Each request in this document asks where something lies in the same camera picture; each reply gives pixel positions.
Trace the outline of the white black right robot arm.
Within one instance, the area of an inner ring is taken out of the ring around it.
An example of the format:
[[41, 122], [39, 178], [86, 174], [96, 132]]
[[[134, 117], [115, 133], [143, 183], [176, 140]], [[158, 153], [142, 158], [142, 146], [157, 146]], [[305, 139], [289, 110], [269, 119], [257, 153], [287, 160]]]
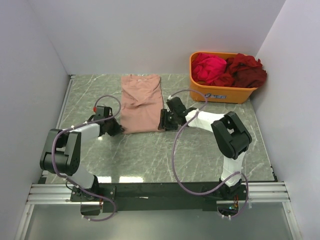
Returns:
[[[223, 170], [216, 187], [205, 192], [194, 192], [180, 182], [175, 170], [174, 157], [177, 140], [185, 127], [199, 128], [214, 134], [218, 149], [223, 155]], [[230, 200], [242, 191], [243, 159], [252, 137], [238, 115], [230, 111], [226, 114], [210, 113], [191, 107], [180, 114], [162, 109], [160, 111], [160, 130], [177, 130], [171, 151], [171, 166], [178, 185], [187, 193], [205, 196], [219, 193], [223, 199]]]

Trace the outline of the dusty pink printed t-shirt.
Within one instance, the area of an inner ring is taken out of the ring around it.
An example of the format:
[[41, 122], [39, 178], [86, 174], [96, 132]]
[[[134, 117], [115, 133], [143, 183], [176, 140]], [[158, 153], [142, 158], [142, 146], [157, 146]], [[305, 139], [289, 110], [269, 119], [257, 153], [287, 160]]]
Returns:
[[158, 74], [121, 77], [120, 124], [124, 134], [158, 132], [163, 108]]

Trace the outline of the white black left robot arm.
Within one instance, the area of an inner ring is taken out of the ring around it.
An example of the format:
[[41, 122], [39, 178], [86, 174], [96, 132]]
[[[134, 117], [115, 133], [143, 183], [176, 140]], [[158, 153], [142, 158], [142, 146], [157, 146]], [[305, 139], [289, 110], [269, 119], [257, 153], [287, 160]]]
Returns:
[[80, 166], [81, 146], [88, 140], [105, 134], [114, 137], [123, 132], [115, 118], [104, 121], [86, 121], [80, 127], [67, 129], [53, 128], [48, 132], [40, 157], [40, 168], [76, 183], [72, 192], [88, 201], [100, 195], [97, 176]]

